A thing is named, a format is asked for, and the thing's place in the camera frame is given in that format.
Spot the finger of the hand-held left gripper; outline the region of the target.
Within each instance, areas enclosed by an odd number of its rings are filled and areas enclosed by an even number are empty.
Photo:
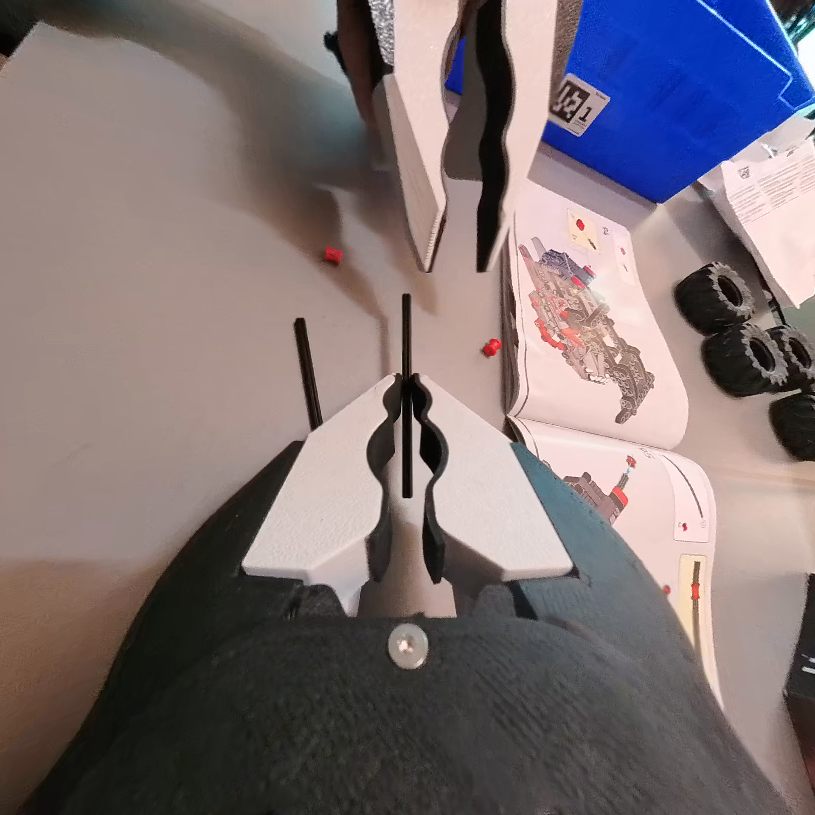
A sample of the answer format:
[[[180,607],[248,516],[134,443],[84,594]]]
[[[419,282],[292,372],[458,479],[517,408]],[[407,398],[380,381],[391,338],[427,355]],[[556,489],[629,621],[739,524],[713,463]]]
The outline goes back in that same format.
[[[407,229],[419,268],[433,271],[447,221],[443,170],[450,121],[445,83],[466,2],[392,3],[390,71],[383,77]]]
[[[545,130],[556,17],[556,1],[484,2],[476,14],[474,56],[486,104],[478,142],[479,272],[492,270],[500,258]]]

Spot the blue storage bin with tag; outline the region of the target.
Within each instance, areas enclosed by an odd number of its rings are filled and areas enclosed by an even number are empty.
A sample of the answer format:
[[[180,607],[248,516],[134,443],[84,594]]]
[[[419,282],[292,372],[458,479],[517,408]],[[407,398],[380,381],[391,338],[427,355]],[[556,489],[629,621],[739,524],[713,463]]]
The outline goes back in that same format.
[[[454,71],[476,67],[474,31]],[[769,2],[557,2],[540,141],[663,203],[813,106]]]

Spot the grey desk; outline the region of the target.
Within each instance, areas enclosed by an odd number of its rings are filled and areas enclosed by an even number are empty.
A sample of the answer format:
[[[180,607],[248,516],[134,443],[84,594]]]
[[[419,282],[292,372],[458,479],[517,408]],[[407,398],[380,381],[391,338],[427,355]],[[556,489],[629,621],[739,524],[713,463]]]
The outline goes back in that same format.
[[[2,76],[2,813],[789,813],[701,697],[478,608],[394,622],[227,562],[394,352],[394,197],[347,82],[189,2],[39,28]]]

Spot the white printed paper sheet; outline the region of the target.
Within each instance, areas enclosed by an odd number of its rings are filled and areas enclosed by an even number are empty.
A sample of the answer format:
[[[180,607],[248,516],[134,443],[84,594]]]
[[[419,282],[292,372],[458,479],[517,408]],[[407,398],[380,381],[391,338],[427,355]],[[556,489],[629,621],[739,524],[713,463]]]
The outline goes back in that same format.
[[[813,119],[790,117],[698,182],[780,306],[812,299]]]

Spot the black toy tire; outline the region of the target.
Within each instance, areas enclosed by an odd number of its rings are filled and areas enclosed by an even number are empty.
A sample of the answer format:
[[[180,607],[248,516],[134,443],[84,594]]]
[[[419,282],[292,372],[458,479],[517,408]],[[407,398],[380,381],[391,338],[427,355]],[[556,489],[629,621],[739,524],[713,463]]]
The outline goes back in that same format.
[[[778,443],[791,457],[814,462],[813,393],[793,393],[773,401],[769,421]]]
[[[776,326],[767,333],[775,341],[787,365],[785,381],[775,386],[773,391],[813,391],[814,346],[807,335],[788,325]]]
[[[788,365],[778,342],[751,322],[705,337],[701,356],[710,379],[733,398],[780,391]]]
[[[756,300],[745,280],[719,261],[680,280],[673,297],[687,323],[705,337],[744,324],[756,312]]]

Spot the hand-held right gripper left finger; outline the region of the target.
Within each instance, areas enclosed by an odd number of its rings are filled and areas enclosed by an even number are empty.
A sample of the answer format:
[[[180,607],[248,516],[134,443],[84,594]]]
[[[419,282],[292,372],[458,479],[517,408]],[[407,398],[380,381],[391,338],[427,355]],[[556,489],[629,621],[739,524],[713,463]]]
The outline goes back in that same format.
[[[250,576],[330,587],[350,617],[391,560],[388,464],[402,408],[390,374],[311,431],[241,566]]]

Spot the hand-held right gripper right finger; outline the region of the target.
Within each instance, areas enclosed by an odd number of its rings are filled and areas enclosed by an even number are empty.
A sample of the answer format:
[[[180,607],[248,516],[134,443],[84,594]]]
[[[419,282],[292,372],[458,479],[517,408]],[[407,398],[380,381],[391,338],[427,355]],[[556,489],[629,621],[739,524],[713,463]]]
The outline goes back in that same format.
[[[422,551],[467,616],[491,585],[569,575],[567,553],[513,443],[425,374],[411,377],[424,489]]]

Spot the open building instruction booklet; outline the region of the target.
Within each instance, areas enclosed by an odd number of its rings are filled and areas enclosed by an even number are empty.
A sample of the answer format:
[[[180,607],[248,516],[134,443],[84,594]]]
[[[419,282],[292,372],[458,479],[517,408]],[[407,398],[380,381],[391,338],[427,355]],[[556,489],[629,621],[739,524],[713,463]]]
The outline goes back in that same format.
[[[699,464],[675,452],[688,395],[628,230],[527,180],[501,271],[515,434],[640,558],[722,705],[711,612],[716,499]]]

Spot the long black toy axle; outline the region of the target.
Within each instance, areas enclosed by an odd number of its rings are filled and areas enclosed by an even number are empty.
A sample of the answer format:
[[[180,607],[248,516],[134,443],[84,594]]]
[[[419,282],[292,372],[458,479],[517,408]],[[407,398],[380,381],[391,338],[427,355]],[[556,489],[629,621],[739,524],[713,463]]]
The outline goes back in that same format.
[[[314,431],[323,423],[323,416],[305,319],[296,318],[293,329],[309,426],[310,430]]]
[[[413,310],[412,296],[402,294],[402,497],[413,498]]]

